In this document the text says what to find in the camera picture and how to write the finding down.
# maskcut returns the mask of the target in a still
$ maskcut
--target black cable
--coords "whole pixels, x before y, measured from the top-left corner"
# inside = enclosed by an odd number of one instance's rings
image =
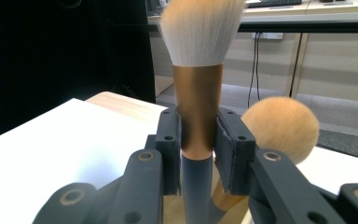
[[[260,101],[260,93],[258,91],[258,43],[260,42],[260,36],[261,36],[261,33],[258,33],[258,36],[257,36],[257,50],[256,50],[256,62],[255,62],[255,79],[256,79],[256,82],[257,82],[257,99]]]
[[[251,93],[252,93],[252,87],[253,87],[253,80],[255,76],[255,67],[256,67],[256,79],[257,79],[257,95],[258,95],[258,40],[260,39],[261,33],[255,34],[255,45],[254,45],[254,61],[253,61],[253,67],[252,67],[252,79],[251,79],[251,86],[249,88],[249,94],[248,94],[248,108],[249,108],[249,102],[251,99]]]
[[[295,85],[296,70],[297,70],[297,64],[298,64],[298,57],[300,55],[300,50],[301,50],[302,37],[303,37],[303,33],[300,34],[300,38],[298,40],[298,49],[297,49],[297,53],[296,53],[295,69],[293,70],[292,82],[290,83],[289,97],[292,97],[293,87]]]

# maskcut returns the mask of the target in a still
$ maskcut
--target bronze ferrule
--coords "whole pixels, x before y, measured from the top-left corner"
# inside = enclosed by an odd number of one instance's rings
[[[212,156],[223,65],[173,66],[176,110],[181,117],[182,154],[200,161]]]

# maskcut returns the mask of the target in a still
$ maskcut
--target white bristles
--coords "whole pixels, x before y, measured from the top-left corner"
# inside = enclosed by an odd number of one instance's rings
[[[176,66],[222,63],[237,33],[244,0],[172,0],[159,30]]]

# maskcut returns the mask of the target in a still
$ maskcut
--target electrical outlet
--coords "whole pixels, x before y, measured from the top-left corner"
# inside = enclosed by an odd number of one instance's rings
[[[255,39],[255,34],[252,33],[252,39]],[[283,33],[261,33],[260,39],[283,39]]]

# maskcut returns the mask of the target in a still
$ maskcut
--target table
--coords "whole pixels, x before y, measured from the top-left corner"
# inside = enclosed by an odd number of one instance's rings
[[[158,31],[158,20],[148,18],[150,31]],[[298,6],[249,8],[242,13],[239,32],[358,33],[358,0],[303,0]]]
[[[87,102],[70,100],[0,135],[0,223],[31,223],[51,194],[69,183],[100,188],[121,176],[130,154],[156,132],[163,109],[102,92]],[[358,182],[357,158],[322,148],[298,167],[313,184],[334,193]],[[170,220],[181,206],[174,200],[164,199],[172,208],[166,209]]]

